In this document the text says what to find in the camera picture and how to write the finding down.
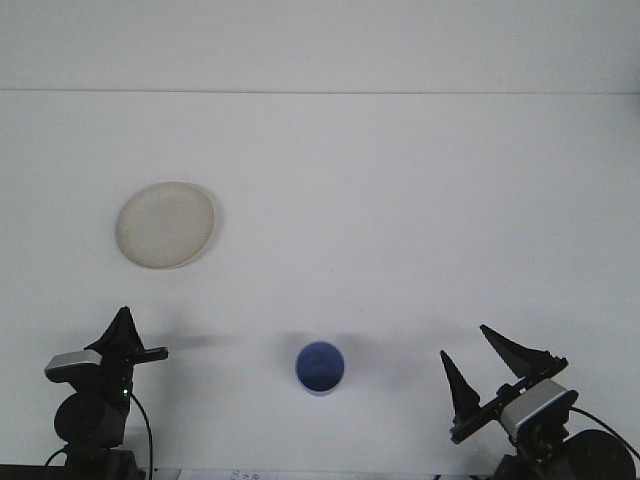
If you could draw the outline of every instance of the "blue mug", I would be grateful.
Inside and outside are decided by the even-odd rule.
[[[296,375],[310,393],[326,395],[344,375],[344,358],[330,343],[312,342],[298,354]]]

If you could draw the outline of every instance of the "white wall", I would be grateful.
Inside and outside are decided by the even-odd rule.
[[[593,51],[615,51],[602,62],[620,68],[599,77],[602,62],[585,55],[575,69],[532,83],[526,65],[511,61],[503,65],[506,83],[496,83],[494,69],[470,70],[471,77],[455,70],[458,60],[482,63],[478,52],[496,62],[516,58],[517,40],[507,42],[500,29],[486,35],[509,43],[502,56],[482,44],[486,35],[464,29],[460,38],[474,48],[455,61],[442,52],[441,64],[407,57],[409,71],[385,77],[413,43],[385,31],[393,53],[383,55],[368,48],[378,37],[364,35],[366,22],[340,23],[329,7],[48,5],[6,3],[0,16],[0,424],[12,434],[0,440],[0,462],[38,463],[60,446],[52,419],[70,388],[47,382],[42,368],[54,354],[94,341],[124,304],[145,344],[171,351],[135,375],[160,466],[489,472],[509,450],[505,435],[494,425],[460,446],[449,441],[452,411],[438,358],[447,349],[483,400],[492,398],[513,378],[481,323],[565,355],[570,367],[558,378],[580,392],[581,406],[640,443],[630,400],[640,393],[637,95],[11,90],[633,91],[635,3],[496,3],[468,18],[460,5],[438,2],[343,7],[347,18],[371,15],[376,32],[402,16],[418,36],[434,31],[418,28],[427,22],[419,11],[460,15],[443,17],[446,25],[522,18],[520,40],[548,39],[538,23],[568,20],[573,10],[575,24],[549,27],[571,45],[587,33],[578,20],[608,19],[606,38],[587,37]],[[215,65],[204,47],[166,56],[170,39],[182,39],[178,53],[206,47],[216,37],[199,32],[209,31],[202,25],[216,12],[242,19],[211,30],[223,32],[223,46],[233,38],[266,53],[221,53]],[[312,14],[321,20],[304,29],[307,44],[276,41]],[[164,19],[157,38],[167,43],[151,42],[149,17]],[[267,28],[274,18],[281,28]],[[181,19],[193,28],[181,28]],[[242,25],[241,34],[225,36],[230,25]],[[336,36],[327,35],[334,25]],[[438,25],[438,38],[454,42]],[[136,28],[147,33],[138,43]],[[115,29],[121,35],[107,42]],[[344,48],[324,63],[296,56],[320,55],[327,37]],[[558,51],[551,40],[540,49],[531,65],[543,72]],[[276,64],[279,51],[288,60]],[[366,68],[350,77],[341,65],[356,57]],[[296,74],[276,79],[275,65]],[[432,75],[439,65],[448,73]],[[220,77],[209,75],[214,70]],[[207,188],[219,222],[198,261],[151,271],[120,254],[113,228],[129,196],[163,180]],[[292,372],[299,348],[318,338],[334,341],[347,360],[344,383],[324,398],[302,391]],[[145,458],[142,425],[132,413],[127,445]]]
[[[0,1],[0,87],[638,92],[636,0]]]

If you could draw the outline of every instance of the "plate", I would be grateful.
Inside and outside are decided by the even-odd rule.
[[[164,182],[135,194],[116,223],[116,241],[133,263],[173,268],[193,260],[213,233],[214,210],[196,185]]]

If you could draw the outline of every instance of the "black cable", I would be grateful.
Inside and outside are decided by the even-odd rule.
[[[147,425],[147,435],[149,437],[149,474],[147,475],[147,480],[153,480],[153,436],[151,435],[151,425],[149,425],[149,417],[147,417],[147,412],[142,408],[142,404],[137,399],[137,397],[131,393],[131,398],[136,402],[138,408],[140,409],[140,413],[142,413],[142,417],[144,418],[144,423]]]
[[[627,448],[629,449],[629,451],[630,451],[631,453],[633,453],[633,454],[636,456],[636,458],[637,458],[638,460],[640,460],[640,454],[638,454],[638,452],[636,451],[636,449],[635,449],[635,448],[633,448],[633,447],[629,444],[629,442],[627,442],[624,438],[622,438],[618,432],[616,432],[613,428],[611,428],[609,425],[607,425],[606,423],[604,423],[604,422],[603,422],[602,420],[600,420],[598,417],[596,417],[595,415],[590,414],[589,412],[585,412],[584,410],[582,410],[582,409],[580,409],[580,408],[571,407],[571,408],[570,408],[570,410],[571,410],[571,411],[573,411],[573,412],[580,413],[580,414],[584,415],[585,417],[590,418],[591,420],[593,420],[594,422],[596,422],[596,423],[597,423],[598,425],[600,425],[601,427],[606,428],[606,429],[609,431],[609,433],[610,433],[611,435],[613,435],[613,436],[614,436],[614,437],[616,437],[618,440],[620,440],[620,441],[623,443],[623,445],[624,445],[625,447],[627,447]]]
[[[45,466],[45,467],[48,467],[48,466],[49,466],[49,464],[51,463],[51,461],[52,461],[54,458],[56,458],[58,455],[60,455],[61,453],[63,453],[64,451],[65,451],[65,450],[64,450],[64,447],[63,447],[63,448],[61,448],[60,450],[58,450],[57,452],[54,452],[54,453],[53,453],[53,454],[52,454],[52,455],[47,459],[47,461],[46,461],[46,462],[44,462],[44,466]]]

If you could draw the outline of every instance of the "blue cup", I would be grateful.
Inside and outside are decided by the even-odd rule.
[[[344,375],[344,358],[327,342],[305,346],[296,359],[296,375],[310,393],[326,395],[340,383]]]

